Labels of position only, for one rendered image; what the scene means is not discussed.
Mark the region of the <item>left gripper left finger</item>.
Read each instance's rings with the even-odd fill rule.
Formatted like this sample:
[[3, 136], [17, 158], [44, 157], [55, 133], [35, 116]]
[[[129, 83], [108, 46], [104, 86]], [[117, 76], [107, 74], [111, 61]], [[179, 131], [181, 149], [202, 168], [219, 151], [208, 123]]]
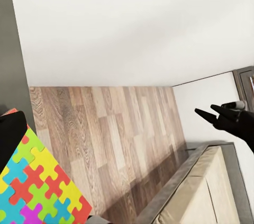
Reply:
[[0, 117], [0, 174], [28, 130], [25, 114], [17, 111]]

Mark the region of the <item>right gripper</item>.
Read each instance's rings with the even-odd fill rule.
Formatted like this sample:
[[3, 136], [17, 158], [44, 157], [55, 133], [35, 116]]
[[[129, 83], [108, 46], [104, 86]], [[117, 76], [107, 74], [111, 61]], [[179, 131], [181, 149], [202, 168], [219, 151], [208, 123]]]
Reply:
[[212, 123], [213, 126], [218, 126], [218, 124], [225, 124], [224, 127], [215, 128], [218, 130], [225, 130], [226, 132], [229, 132], [230, 134], [233, 134], [234, 136], [244, 140], [244, 138], [241, 136], [237, 129], [238, 120], [241, 112], [239, 112], [238, 110], [235, 111], [229, 108], [221, 107], [215, 104], [211, 104], [211, 108], [220, 114], [218, 118], [216, 117], [216, 114], [209, 113], [198, 108], [195, 109], [195, 112], [202, 116], [208, 122]]

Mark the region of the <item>jigsaw puzzle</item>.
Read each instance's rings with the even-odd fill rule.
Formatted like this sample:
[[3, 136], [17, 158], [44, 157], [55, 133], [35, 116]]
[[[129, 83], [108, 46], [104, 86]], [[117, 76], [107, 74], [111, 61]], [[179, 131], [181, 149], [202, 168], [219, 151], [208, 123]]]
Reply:
[[0, 224], [85, 224], [92, 209], [28, 126], [0, 174]]

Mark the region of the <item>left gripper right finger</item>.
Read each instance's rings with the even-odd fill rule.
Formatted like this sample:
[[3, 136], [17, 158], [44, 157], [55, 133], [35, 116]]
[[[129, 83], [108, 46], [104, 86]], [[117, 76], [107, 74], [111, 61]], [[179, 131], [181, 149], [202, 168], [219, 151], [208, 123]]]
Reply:
[[254, 113], [241, 111], [237, 129], [254, 153]]

